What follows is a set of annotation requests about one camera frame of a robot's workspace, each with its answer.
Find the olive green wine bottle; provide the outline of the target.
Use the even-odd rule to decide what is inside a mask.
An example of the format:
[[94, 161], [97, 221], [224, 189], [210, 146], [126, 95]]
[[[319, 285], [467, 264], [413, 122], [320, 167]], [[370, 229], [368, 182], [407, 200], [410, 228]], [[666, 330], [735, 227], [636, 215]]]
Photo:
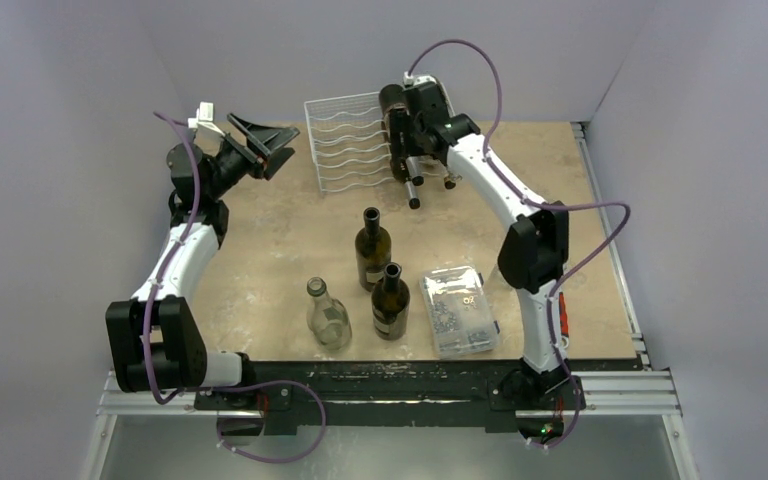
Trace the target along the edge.
[[382, 128], [390, 151], [389, 165], [397, 181], [421, 186], [425, 180], [419, 165], [423, 152], [413, 138], [413, 124], [403, 91], [399, 84], [388, 84], [378, 94]]

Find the dark green wine bottle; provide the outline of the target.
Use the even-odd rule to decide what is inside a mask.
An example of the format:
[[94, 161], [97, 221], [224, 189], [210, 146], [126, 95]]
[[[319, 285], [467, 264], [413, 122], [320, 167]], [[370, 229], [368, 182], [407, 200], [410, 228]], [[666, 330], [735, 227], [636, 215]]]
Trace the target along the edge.
[[363, 212], [363, 227], [354, 240], [355, 256], [360, 286], [371, 292], [382, 279], [384, 269], [391, 262], [392, 239], [381, 226], [381, 212], [367, 207]]

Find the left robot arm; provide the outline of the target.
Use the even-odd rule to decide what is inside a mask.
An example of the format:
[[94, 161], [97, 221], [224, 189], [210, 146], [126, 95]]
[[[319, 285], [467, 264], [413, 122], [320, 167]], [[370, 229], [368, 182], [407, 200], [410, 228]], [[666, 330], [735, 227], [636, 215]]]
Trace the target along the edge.
[[237, 140], [210, 120], [162, 115], [179, 138], [166, 155], [173, 191], [170, 230], [147, 280], [105, 313], [121, 390], [149, 392], [166, 404], [184, 392], [219, 391], [232, 408], [257, 399], [258, 382], [243, 352], [211, 351], [189, 305], [228, 232], [222, 197], [243, 178], [270, 180], [294, 155], [295, 127], [270, 127], [228, 115]]

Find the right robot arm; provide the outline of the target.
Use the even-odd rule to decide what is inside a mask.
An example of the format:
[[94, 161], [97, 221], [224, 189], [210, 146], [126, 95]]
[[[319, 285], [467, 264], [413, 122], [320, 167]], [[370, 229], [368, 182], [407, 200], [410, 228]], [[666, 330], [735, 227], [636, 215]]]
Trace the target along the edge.
[[524, 332], [521, 365], [497, 387], [505, 396], [544, 407], [568, 383], [567, 316], [561, 278], [569, 259], [569, 214], [527, 189], [493, 152], [478, 125], [453, 114], [435, 80], [388, 84], [378, 94], [393, 158], [428, 157], [447, 171], [447, 188], [468, 181], [489, 205], [505, 236], [496, 267], [517, 295]]

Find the dark bottle lying in rack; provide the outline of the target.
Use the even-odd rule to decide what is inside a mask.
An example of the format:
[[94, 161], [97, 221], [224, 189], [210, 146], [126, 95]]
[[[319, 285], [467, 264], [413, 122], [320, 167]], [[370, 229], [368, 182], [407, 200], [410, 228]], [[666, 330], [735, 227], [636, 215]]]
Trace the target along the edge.
[[390, 168], [394, 179], [404, 187], [408, 206], [412, 210], [419, 209], [421, 201], [417, 188], [422, 186], [425, 181], [420, 169], [419, 158], [414, 156], [408, 156], [403, 159], [392, 158]]

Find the small clear bottle in rack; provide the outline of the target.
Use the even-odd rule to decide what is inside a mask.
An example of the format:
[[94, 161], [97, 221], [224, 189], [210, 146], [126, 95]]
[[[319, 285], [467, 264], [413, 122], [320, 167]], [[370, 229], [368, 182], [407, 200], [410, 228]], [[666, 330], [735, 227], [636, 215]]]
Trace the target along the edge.
[[433, 176], [439, 178], [446, 190], [451, 190], [456, 187], [457, 177], [454, 176], [448, 169], [444, 162], [432, 159], [430, 161], [430, 168]]

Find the dark brown wine bottle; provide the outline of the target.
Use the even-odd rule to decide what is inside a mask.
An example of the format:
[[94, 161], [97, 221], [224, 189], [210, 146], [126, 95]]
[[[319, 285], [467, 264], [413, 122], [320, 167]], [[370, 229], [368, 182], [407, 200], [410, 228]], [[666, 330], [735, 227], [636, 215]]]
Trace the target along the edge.
[[406, 332], [411, 294], [401, 278], [402, 267], [388, 263], [371, 295], [373, 325], [376, 334], [388, 341], [400, 339]]

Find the short clear glass bottle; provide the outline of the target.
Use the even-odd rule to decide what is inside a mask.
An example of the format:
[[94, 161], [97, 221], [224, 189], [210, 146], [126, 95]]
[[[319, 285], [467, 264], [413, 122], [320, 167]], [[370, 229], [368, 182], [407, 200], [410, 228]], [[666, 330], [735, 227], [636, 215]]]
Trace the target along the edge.
[[352, 329], [343, 303], [330, 295], [321, 277], [311, 277], [306, 292], [309, 296], [307, 326], [318, 345], [329, 351], [345, 348], [352, 338]]

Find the clear plastic screw box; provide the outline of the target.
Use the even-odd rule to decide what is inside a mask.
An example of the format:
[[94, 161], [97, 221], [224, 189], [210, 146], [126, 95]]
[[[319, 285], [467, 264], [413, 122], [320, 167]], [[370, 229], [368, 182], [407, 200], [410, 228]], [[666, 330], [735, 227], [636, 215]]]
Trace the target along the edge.
[[500, 328], [473, 266], [424, 272], [419, 280], [436, 354], [442, 359], [493, 350]]

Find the red handled adjustable wrench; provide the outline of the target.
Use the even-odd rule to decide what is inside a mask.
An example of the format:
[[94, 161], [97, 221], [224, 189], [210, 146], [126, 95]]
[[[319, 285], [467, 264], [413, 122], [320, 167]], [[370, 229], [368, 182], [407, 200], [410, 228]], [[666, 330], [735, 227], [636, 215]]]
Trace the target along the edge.
[[564, 293], [560, 292], [557, 295], [557, 310], [558, 310], [558, 318], [559, 318], [559, 327], [560, 327], [560, 345], [564, 350], [567, 350], [569, 348], [569, 325], [568, 325], [568, 315], [566, 310], [566, 304], [565, 304], [565, 298]]

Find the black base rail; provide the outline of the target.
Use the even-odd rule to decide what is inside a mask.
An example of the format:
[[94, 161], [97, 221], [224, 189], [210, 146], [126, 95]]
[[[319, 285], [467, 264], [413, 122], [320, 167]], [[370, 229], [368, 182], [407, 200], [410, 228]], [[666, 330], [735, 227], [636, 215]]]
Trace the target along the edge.
[[301, 426], [481, 428], [538, 440], [560, 436], [564, 417], [585, 409], [581, 381], [543, 400], [498, 392], [521, 360], [252, 361], [253, 391], [197, 396], [198, 411], [220, 417], [264, 415], [268, 435]]

